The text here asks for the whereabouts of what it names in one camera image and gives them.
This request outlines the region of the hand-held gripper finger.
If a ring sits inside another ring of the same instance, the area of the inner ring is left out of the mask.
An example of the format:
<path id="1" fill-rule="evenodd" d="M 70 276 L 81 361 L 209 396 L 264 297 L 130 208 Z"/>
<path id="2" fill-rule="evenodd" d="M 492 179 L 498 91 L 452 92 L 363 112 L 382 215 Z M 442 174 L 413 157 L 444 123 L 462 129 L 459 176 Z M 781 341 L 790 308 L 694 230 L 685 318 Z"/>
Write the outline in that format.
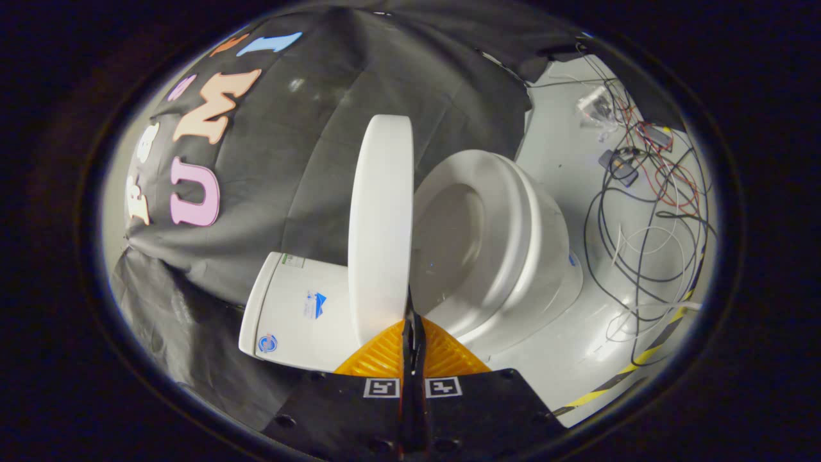
<path id="1" fill-rule="evenodd" d="M 478 372 L 448 333 L 412 314 L 412 459 L 516 461 L 566 428 L 519 371 Z M 474 368 L 463 374 L 466 366 Z"/>
<path id="2" fill-rule="evenodd" d="M 414 439 L 414 305 L 400 323 L 398 377 L 307 372 L 263 433 L 323 461 L 398 461 Z"/>

